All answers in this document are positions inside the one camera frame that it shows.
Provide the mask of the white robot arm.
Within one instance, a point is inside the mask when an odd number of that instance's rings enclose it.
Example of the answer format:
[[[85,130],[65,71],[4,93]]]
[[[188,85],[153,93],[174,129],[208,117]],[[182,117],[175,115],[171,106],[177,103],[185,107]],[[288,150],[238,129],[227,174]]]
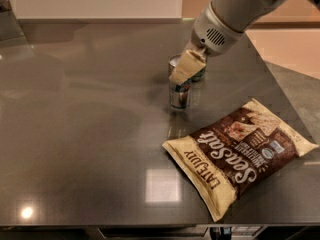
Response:
[[[169,81],[182,85],[191,79],[206,66],[207,56],[227,52],[253,23],[285,1],[211,0],[195,20],[190,40],[170,73]],[[308,1],[320,8],[319,0]]]

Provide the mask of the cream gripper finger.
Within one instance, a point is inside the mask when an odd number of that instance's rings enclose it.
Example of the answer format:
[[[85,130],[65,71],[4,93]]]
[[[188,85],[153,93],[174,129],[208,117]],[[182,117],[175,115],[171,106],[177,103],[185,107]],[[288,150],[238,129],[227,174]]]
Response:
[[[197,50],[187,49],[169,76],[169,81],[182,85],[206,66],[206,56]]]

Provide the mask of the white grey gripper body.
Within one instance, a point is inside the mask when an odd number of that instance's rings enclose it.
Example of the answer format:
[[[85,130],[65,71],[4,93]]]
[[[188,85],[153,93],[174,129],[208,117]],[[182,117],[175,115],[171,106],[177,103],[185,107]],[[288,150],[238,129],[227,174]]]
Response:
[[[219,10],[210,2],[196,18],[186,48],[218,56],[241,39],[244,29],[242,13],[236,15],[230,7]]]

